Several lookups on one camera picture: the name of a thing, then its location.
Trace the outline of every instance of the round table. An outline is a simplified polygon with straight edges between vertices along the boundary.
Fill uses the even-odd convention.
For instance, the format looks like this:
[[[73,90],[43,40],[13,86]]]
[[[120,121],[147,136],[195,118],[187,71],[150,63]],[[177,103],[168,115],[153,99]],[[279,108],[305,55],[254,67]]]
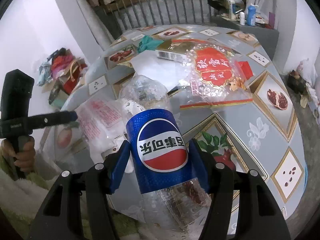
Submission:
[[[110,100],[117,99],[122,84],[133,76],[134,69],[119,65],[110,58],[129,48],[133,54],[137,54],[135,59],[138,59],[136,49],[145,35],[164,40],[178,36],[209,42],[215,40],[234,49],[238,61],[249,63],[253,72],[253,77],[249,79],[253,96],[251,103],[219,109],[180,109],[185,101],[185,93],[174,88],[174,93],[170,94],[172,111],[186,142],[191,138],[201,140],[201,131],[218,137],[227,133],[228,140],[235,149],[232,160],[237,170],[257,170],[271,190],[285,219],[292,215],[304,192],[307,177],[300,127],[287,90],[255,37],[248,37],[240,31],[203,25],[162,25],[129,30],[89,67],[85,85],[68,98],[62,110],[74,110],[86,101],[90,97],[90,84],[102,76],[107,81],[102,90]],[[285,110],[270,103],[267,95],[269,89],[282,93],[287,99],[288,106]],[[73,149],[73,154],[62,158],[57,158],[55,154],[52,158],[60,168],[73,173],[86,171],[93,165],[87,148],[78,151]],[[111,195],[110,201],[117,211],[137,218],[132,210],[141,207],[141,195],[134,172],[124,174],[119,189]],[[229,234],[235,232],[238,204],[239,195],[235,192]]]

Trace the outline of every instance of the silver screw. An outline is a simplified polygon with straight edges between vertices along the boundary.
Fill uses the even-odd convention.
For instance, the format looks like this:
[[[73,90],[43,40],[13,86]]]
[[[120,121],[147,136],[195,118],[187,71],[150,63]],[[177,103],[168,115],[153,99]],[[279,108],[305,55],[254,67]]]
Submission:
[[[61,173],[62,177],[68,177],[69,174],[70,174],[70,171],[63,171],[63,172]]]
[[[95,165],[95,169],[96,169],[96,170],[102,170],[103,168],[104,168],[103,163],[97,163],[97,164]]]
[[[250,174],[254,177],[257,177],[258,176],[258,172],[256,170],[251,170],[250,171]]]
[[[216,164],[216,168],[220,169],[220,170],[223,170],[224,169],[224,164],[223,163],[217,163]]]

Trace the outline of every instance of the finger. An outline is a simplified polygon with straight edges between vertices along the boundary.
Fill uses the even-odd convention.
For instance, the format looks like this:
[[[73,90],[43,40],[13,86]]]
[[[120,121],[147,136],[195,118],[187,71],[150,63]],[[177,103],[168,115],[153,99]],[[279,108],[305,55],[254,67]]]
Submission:
[[[23,146],[23,151],[34,150],[35,148],[35,139],[32,136],[29,136],[29,141]]]
[[[20,170],[22,172],[30,173],[31,171],[33,171],[33,168],[31,168],[31,167],[29,167],[29,168],[21,168]]]
[[[1,142],[1,147],[2,147],[2,152],[5,154],[5,155],[9,155],[11,157],[15,157],[16,156],[16,153],[13,149],[13,146],[11,144],[11,142],[7,139],[3,140]]]
[[[29,161],[31,159],[34,159],[35,155],[36,155],[36,151],[31,150],[31,151],[17,153],[16,158],[20,161]]]
[[[35,163],[35,160],[29,160],[29,161],[20,161],[16,160],[14,162],[14,165],[16,165],[19,168],[33,168],[33,164]]]

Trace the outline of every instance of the pepsi bottle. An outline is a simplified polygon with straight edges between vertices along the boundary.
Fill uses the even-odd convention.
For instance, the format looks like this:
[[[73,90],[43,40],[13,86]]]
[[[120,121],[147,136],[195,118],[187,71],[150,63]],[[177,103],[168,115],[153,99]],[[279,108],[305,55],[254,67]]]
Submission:
[[[119,98],[150,231],[158,240],[198,239],[211,198],[195,179],[166,87],[137,75]]]

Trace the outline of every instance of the blue bottle label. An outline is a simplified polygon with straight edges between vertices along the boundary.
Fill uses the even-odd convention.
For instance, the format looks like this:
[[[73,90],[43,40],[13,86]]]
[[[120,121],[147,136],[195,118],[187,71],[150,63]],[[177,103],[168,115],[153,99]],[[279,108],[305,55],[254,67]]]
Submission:
[[[142,194],[195,177],[187,148],[170,111],[143,111],[128,121],[126,129]]]

